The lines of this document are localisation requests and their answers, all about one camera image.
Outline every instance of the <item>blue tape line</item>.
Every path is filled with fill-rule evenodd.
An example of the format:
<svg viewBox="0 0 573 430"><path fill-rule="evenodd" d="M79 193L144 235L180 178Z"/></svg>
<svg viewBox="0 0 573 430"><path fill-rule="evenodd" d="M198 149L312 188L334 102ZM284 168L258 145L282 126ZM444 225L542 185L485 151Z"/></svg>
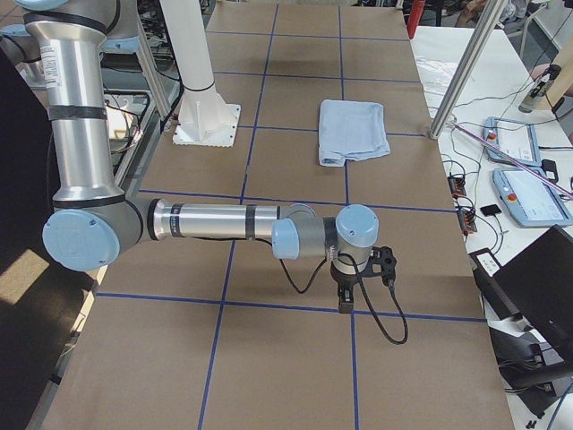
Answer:
<svg viewBox="0 0 573 430"><path fill-rule="evenodd" d="M184 193L181 191L164 191L164 190L140 190L140 193L146 194L165 194L165 195L186 195L191 197L206 197L216 199L233 199L240 200L241 196L238 195L224 195L224 194L205 194L205 193ZM253 200L256 202L282 202L282 203L303 203L303 204L323 204L329 206L346 206L346 202L318 202L315 200L287 200L276 199L272 197L251 197L248 195L243 196L243 201ZM440 212L440 213L456 213L454 209L435 209L435 208L414 208L408 206L390 206L386 204L368 204L363 203L373 209L388 209L392 211L419 211L419 212Z"/></svg>
<svg viewBox="0 0 573 430"><path fill-rule="evenodd" d="M344 78L347 81L366 81L366 82L396 82L396 83L420 83L420 81L412 81L408 79L384 79L384 78Z"/></svg>
<svg viewBox="0 0 573 430"><path fill-rule="evenodd" d="M343 65L342 65L342 40L340 40L340 69L341 73L343 73ZM281 73L250 73L250 72L233 72L233 71L216 71L213 72L214 74L236 74L239 76L270 76L273 78L302 78L302 79L340 79L336 76L313 76L313 75L300 75L300 74L281 74ZM348 76L344 77L347 81L364 81L364 82L395 82L395 83L420 83L420 81L413 81L413 80L404 80L404 79L388 79L388 78L350 78Z"/></svg>
<svg viewBox="0 0 573 430"><path fill-rule="evenodd" d="M231 254L235 254L235 243L233 243L231 248ZM230 278L230 271L232 266L232 258L229 257L229 264L227 265L227 275L225 277L225 286L223 288L224 297L227 296L227 286ZM192 297L173 297L173 296L147 296L142 294L129 294L129 293L98 293L98 297L112 297L112 298L129 298L134 300L157 300L166 302L186 302L195 303L198 305L231 305L231 306L241 306L241 307L260 307L266 309L283 309L291 311L305 311L305 312L319 312L328 314L337 314L338 309L330 307L314 307L314 306L299 306L299 305L276 305L272 303L253 303L253 302L239 302L239 301L226 301L224 298L222 300L209 300L204 298L192 298ZM355 314L360 315L370 315L370 311L355 310ZM391 318L400 318L400 314L393 312L377 312L379 316L388 316ZM448 315L428 315L428 314L405 314L406 318L412 318L417 320L437 320L437 321L453 321L461 323L486 323L487 320L484 318L475 318L469 316L448 316Z"/></svg>
<svg viewBox="0 0 573 430"><path fill-rule="evenodd" d="M213 375L213 366L215 365L215 355L217 354L218 335L221 330L221 323L223 321L223 310L225 309L225 297L227 296L227 287L231 276L231 266L233 265L233 257L235 255L235 242L231 245L231 252L229 253L229 260L227 263L227 273L225 275L225 285L223 286L223 293L221 294L220 305L217 316L217 326L215 328L215 335L213 336L213 344L211 346L211 356L209 360L209 368L207 370L207 378L205 380L205 389L203 391L203 399L201 401L201 413L199 415L199 423L197 430L202 430L203 421L205 419L205 410L207 409L207 401L209 399L209 388L211 384L211 376Z"/></svg>
<svg viewBox="0 0 573 430"><path fill-rule="evenodd" d="M352 344L352 386L355 403L355 430L360 430L360 409L358 407L358 360L356 359L356 323L355 314L350 314L350 339Z"/></svg>
<svg viewBox="0 0 573 430"><path fill-rule="evenodd" d="M216 199L233 199L239 200L241 196L239 195L225 195L225 194L209 194L209 193L186 193L183 191L163 191L163 190L140 190L140 193L146 194L166 194L166 195L186 195L189 197L209 197Z"/></svg>
<svg viewBox="0 0 573 430"><path fill-rule="evenodd" d="M275 27L277 25L277 17L278 17L278 4L275 7L275 16L272 21L272 29L270 31L270 38L269 38L269 49L267 50L267 58L265 59L265 69L261 82L261 92L259 93L259 101L257 102L257 111L254 116L251 143L249 145L249 154L247 156L247 164L244 170L243 186L241 187L241 200L239 201L241 204L244 201L244 192L246 190L247 182L249 180L249 167L251 166L252 150L254 149L254 140L257 135L257 124L259 123L259 114L261 113L261 103L262 103L262 96L265 91L265 82L267 81L267 71L269 70L270 51L272 49L273 33L275 32Z"/></svg>
<svg viewBox="0 0 573 430"><path fill-rule="evenodd" d="M387 136L409 136L409 137L426 137L423 133L388 133L386 132Z"/></svg>
<svg viewBox="0 0 573 430"><path fill-rule="evenodd" d="M225 302L225 305L240 306L240 307L258 307L258 308L263 308L263 309L282 309L282 310L287 310L287 311L305 311L305 312L320 312L320 313L327 313L327 314L338 314L338 309L331 309L329 307L273 305L271 303L251 303L251 302Z"/></svg>
<svg viewBox="0 0 573 430"><path fill-rule="evenodd" d="M388 206L385 204L365 204L365 206L368 206L369 208L374 208L374 209L392 209L394 211L456 213L455 209L411 208L408 206Z"/></svg>
<svg viewBox="0 0 573 430"><path fill-rule="evenodd" d="M205 30L206 33L212 34L232 34L232 35L245 35L245 36L270 36L269 33L254 33L250 31L215 31L215 30Z"/></svg>
<svg viewBox="0 0 573 430"><path fill-rule="evenodd" d="M355 311L359 315L371 315L370 311ZM378 316L388 316L391 318L401 318L400 314L393 312L377 312ZM452 321L459 323L487 323L485 318L474 318L472 316L447 316L447 315L426 315L426 314L404 314L406 318L414 320L436 320L436 321Z"/></svg>
<svg viewBox="0 0 573 430"><path fill-rule="evenodd" d="M164 302L185 302L195 303L199 305L220 305L219 300L209 300L207 298L190 298L190 297L172 297L172 296L146 296L142 294L128 294L128 293L106 293L98 292L97 297L114 297L114 298L134 298L138 300L157 300Z"/></svg>
<svg viewBox="0 0 573 430"><path fill-rule="evenodd" d="M251 35L251 36L280 36L281 38L315 38L315 39L340 39L340 36L316 36L316 35L304 35L304 34L284 34L284 33L255 33L249 31L220 31L220 30L206 30L206 33L213 34L229 34L229 35ZM409 42L409 39L393 39L393 38L360 38L344 36L342 39L352 39L352 40L383 40L388 42Z"/></svg>
<svg viewBox="0 0 573 430"><path fill-rule="evenodd" d="M318 129L314 128L292 128L292 127L273 127L266 125L257 125L254 128L259 128L261 130L282 130L286 132L307 132L307 133L317 133Z"/></svg>
<svg viewBox="0 0 573 430"><path fill-rule="evenodd" d="M340 93L344 100L344 56L342 53L342 17L340 16L340 6L338 7L338 47L340 49Z"/></svg>

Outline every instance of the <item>aluminum pole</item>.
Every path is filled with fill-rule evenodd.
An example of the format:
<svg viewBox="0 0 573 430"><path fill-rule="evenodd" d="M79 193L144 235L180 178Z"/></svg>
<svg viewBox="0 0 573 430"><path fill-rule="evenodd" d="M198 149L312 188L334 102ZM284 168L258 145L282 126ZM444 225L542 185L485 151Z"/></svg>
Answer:
<svg viewBox="0 0 573 430"><path fill-rule="evenodd" d="M498 22L501 11L505 6L505 0L490 0L487 2L482 16L480 16L477 27L475 27L472 38L467 43L466 51L459 61L458 68L454 73L446 94L441 101L436 117L430 127L430 138L438 139L441 131L448 120L451 111L458 101L459 95L466 86L466 82L474 70L475 63L482 54L483 47L492 34L493 27Z"/></svg>

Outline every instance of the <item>folded towel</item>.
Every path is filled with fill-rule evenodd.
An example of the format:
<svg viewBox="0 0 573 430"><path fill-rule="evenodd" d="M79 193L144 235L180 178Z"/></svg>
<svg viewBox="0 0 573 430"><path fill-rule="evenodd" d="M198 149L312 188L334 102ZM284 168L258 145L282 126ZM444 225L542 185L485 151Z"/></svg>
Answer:
<svg viewBox="0 0 573 430"><path fill-rule="evenodd" d="M390 153L384 131L384 106L378 103L324 100L319 127L322 166L342 167Z"/></svg>

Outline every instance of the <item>silver metal pole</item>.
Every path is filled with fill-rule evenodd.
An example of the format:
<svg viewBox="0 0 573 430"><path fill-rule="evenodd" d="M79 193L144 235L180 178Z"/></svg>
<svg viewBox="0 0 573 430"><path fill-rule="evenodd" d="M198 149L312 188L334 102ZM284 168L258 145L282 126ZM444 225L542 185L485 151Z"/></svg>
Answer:
<svg viewBox="0 0 573 430"><path fill-rule="evenodd" d="M505 0L490 0L487 2L485 9L480 16L477 27L475 27L472 38L469 40L466 51L459 61L458 68L454 73L451 84L446 90L443 100L441 101L436 117L430 127L430 138L438 139L441 131L448 120L451 111L458 101L459 95L466 86L466 82L474 70L475 63L482 54L483 47L492 34L493 27L498 22L501 11L505 6Z"/></svg>
<svg viewBox="0 0 573 430"><path fill-rule="evenodd" d="M141 25L139 16L137 18L137 30L140 37L140 47L137 50L137 59L140 63L141 69L143 70L143 76L145 76L145 80L150 86L151 95L155 100L155 105L158 109L159 115L161 116L161 119L167 119L167 115L169 115L171 107L167 101L165 89L157 71L157 64L155 63L155 58L151 53L150 45L147 42L147 36L145 35L145 30Z"/></svg>
<svg viewBox="0 0 573 430"><path fill-rule="evenodd" d="M114 183L109 155L99 68L105 34L57 21L33 21L26 29L40 44L46 77L61 181L55 206L121 200L124 191Z"/></svg>

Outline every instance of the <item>silver arm segment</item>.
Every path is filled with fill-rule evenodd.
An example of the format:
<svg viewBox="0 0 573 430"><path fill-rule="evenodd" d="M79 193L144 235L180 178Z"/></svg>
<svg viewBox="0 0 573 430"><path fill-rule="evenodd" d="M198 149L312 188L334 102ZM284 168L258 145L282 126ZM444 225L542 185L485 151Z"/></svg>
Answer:
<svg viewBox="0 0 573 430"><path fill-rule="evenodd" d="M45 225L43 238L62 265L89 271L110 264L140 241L212 237L270 239L277 258L321 256L349 275L355 274L353 261L364 269L378 238L378 219L364 206L345 207L336 218L319 218L302 204L126 199L112 173L98 53L107 37L137 36L135 0L17 3L30 12L24 17L26 30L39 44L46 77L62 187L54 196L56 213ZM45 4L58 6L44 10ZM340 253L353 261L338 258Z"/></svg>

